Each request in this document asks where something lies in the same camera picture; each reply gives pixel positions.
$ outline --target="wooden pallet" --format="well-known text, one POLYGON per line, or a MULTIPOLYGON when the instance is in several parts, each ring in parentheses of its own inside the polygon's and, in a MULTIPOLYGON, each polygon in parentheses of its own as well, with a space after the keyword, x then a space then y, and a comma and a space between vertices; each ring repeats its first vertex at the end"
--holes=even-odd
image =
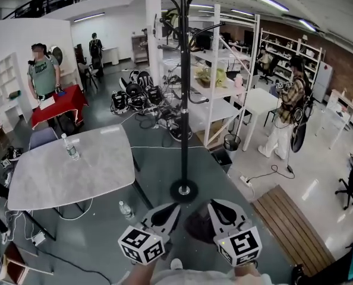
POLYGON ((313 276, 335 261, 317 232, 280 186, 253 202, 253 207, 291 263, 304 265, 306 275, 313 276))

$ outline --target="red tablecloth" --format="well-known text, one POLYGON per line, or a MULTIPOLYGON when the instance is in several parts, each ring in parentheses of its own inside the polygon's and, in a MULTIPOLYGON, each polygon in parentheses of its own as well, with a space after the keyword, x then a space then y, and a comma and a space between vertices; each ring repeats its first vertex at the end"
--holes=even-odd
POLYGON ((39 123, 62 115, 67 111, 73 112, 75 117, 75 124, 79 124, 83 121, 81 110, 83 110, 84 105, 88 106, 88 103, 83 92, 81 92, 80 87, 76 84, 66 88, 64 91, 66 94, 63 96, 54 94, 53 99, 55 100, 55 103, 46 109, 41 110, 40 107, 35 109, 31 118, 31 125, 33 129, 39 123))

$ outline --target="white shelving unit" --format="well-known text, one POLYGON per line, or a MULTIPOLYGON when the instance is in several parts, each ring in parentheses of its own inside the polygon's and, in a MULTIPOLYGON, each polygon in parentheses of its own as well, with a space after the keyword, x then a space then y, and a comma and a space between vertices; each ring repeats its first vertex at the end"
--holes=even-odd
POLYGON ((12 53, 0 61, 0 124, 5 133, 14 129, 20 114, 29 122, 33 112, 24 90, 17 55, 12 53), (21 91, 21 95, 10 100, 9 94, 14 91, 21 91))
POLYGON ((268 53, 280 57, 280 61, 275 69, 275 75, 285 81, 292 81, 293 79, 293 74, 290 68, 286 67, 286 63, 293 55, 302 56, 305 59, 305 72, 310 80, 311 88, 314 87, 314 82, 319 69, 322 48, 317 49, 313 46, 304 44, 302 39, 295 40, 287 38, 269 31, 264 31, 263 29, 261 29, 260 47, 261 45, 266 46, 266 51, 268 53))
MULTIPOLYGON (((191 66, 191 89, 198 92, 198 94, 192 94, 191 97, 193 100, 198 101, 202 99, 209 99, 208 103, 202 104, 192 104, 188 103, 188 109, 190 110, 190 126, 191 129, 196 132, 200 130, 204 130, 204 146, 205 147, 214 147, 216 144, 213 144, 213 140, 220 135, 226 133, 226 128, 228 125, 238 116, 241 114, 241 122, 244 117, 245 109, 242 108, 238 110, 233 106, 234 101, 239 100, 239 96, 244 96, 244 105, 246 101, 246 94, 247 90, 250 88, 252 75, 254 69, 254 63, 256 61, 256 53, 258 48, 258 34, 259 34, 259 25, 260 25, 260 16, 255 15, 254 18, 245 18, 236 16, 235 18, 226 18, 223 14, 220 14, 220 5, 215 5, 215 12, 214 16, 201 16, 201 17, 189 17, 189 22, 192 21, 204 21, 210 22, 212 25, 219 24, 220 22, 226 22, 227 24, 236 24, 241 26, 246 26, 253 29, 254 32, 254 41, 253 41, 253 51, 251 55, 244 54, 242 52, 234 52, 231 48, 224 44, 219 37, 219 28, 213 30, 213 41, 212 41, 212 50, 205 50, 204 52, 191 52, 192 57, 202 59, 204 61, 209 61, 212 63, 211 66, 211 82, 209 88, 204 88, 202 85, 198 83, 195 78, 195 71, 201 66, 202 64, 192 65, 191 66), (250 68, 247 69, 244 61, 246 61, 250 68), (248 73, 248 83, 247 88, 241 87, 237 88, 235 83, 231 79, 227 79, 223 86, 217 87, 216 86, 216 70, 218 68, 223 68, 226 70, 228 63, 233 64, 236 63, 240 65, 243 69, 245 69, 248 73), (224 97, 231 97, 231 103, 228 103, 224 100, 224 97), (222 125, 221 129, 218 130, 213 136, 209 136, 210 127, 212 122, 219 121, 222 119, 226 119, 226 122, 222 125)), ((160 44, 165 45, 165 40, 160 39, 160 44)), ((169 46, 176 47, 177 44, 173 43, 169 40, 169 46)), ((181 75, 181 67, 176 67, 180 64, 180 59, 169 59, 163 61, 166 70, 173 70, 173 75, 177 75, 180 77, 181 75)))

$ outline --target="white sneaker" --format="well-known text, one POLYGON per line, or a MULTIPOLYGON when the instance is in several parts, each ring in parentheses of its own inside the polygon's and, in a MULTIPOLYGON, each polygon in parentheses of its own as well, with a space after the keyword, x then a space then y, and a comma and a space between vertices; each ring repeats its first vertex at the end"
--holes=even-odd
POLYGON ((8 242, 10 236, 10 229, 2 234, 2 244, 5 245, 8 242))
POLYGON ((269 155, 269 156, 266 155, 265 147, 263 147, 262 145, 260 145, 257 149, 258 149, 258 151, 259 151, 262 155, 264 155, 264 156, 267 157, 267 158, 270 158, 270 155, 269 155))
POLYGON ((170 264, 171 270, 181 270, 183 269, 183 264, 180 259, 173 259, 170 264))

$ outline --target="coat rack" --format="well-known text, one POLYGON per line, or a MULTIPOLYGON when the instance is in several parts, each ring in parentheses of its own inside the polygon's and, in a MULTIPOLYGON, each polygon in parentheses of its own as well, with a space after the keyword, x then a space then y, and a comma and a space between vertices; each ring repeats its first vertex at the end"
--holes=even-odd
POLYGON ((170 0, 178 12, 179 29, 175 29, 169 22, 164 19, 160 19, 160 22, 164 26, 170 28, 178 36, 179 44, 177 48, 171 48, 169 46, 159 46, 159 49, 164 50, 175 50, 180 47, 181 50, 181 81, 182 81, 182 146, 181 146, 181 158, 182 158, 182 176, 180 179, 172 183, 170 187, 171 197, 177 202, 191 202, 198 195, 198 187, 195 182, 188 179, 188 100, 198 105, 200 103, 208 102, 209 100, 202 100, 195 102, 190 97, 190 71, 191 71, 191 44, 195 38, 208 30, 215 29, 217 27, 225 25, 225 23, 216 24, 214 26, 205 28, 196 33, 190 42, 188 42, 188 11, 190 4, 193 0, 181 0, 180 6, 175 0, 170 0))

